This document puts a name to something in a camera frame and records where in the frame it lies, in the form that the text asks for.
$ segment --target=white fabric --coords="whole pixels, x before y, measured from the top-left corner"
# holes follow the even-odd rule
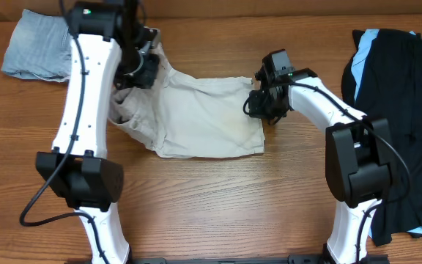
[[[110,121],[163,158],[230,158],[264,152],[262,121],[243,113],[251,78],[195,79],[162,46],[151,89],[114,90]]]

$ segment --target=gray cloth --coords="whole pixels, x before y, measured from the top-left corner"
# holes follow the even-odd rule
[[[24,10],[12,33],[1,71],[21,79],[68,80],[71,47],[63,18]]]

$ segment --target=wooden floor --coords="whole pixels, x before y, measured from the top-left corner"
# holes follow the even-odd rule
[[[422,33],[422,15],[234,18],[150,21],[163,33],[172,65],[198,78],[252,76],[263,56],[285,48],[337,95],[355,52],[351,31],[395,28]],[[14,23],[0,23],[0,68]],[[43,227],[18,223],[43,184],[35,153],[49,151],[62,116],[65,84],[21,81],[0,72],[0,264],[63,263],[90,257],[79,219]],[[113,126],[109,159],[123,164],[122,228],[135,257],[168,259],[286,257],[321,252],[335,200],[324,176],[325,140],[290,113],[264,128],[265,154],[227,160],[162,159]],[[29,215],[44,219],[70,209],[47,191]],[[392,263],[422,263],[422,239],[394,235],[369,252]]]

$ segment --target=white pants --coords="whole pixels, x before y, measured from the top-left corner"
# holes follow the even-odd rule
[[[169,64],[162,46],[151,89],[114,90],[109,119],[164,158],[228,158],[264,152],[262,121],[243,113],[251,78],[195,79]]]

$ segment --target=black garment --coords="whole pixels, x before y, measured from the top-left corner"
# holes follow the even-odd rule
[[[364,32],[354,31],[356,46]],[[391,242],[391,234],[422,227],[422,39],[392,29],[381,29],[372,41],[366,58],[358,98],[351,73],[352,58],[341,82],[343,99],[369,116],[385,117],[390,125],[393,146],[412,174],[408,198],[383,205],[372,221],[373,241],[377,246]],[[389,200],[405,192],[407,177],[399,167],[400,183],[392,186]]]

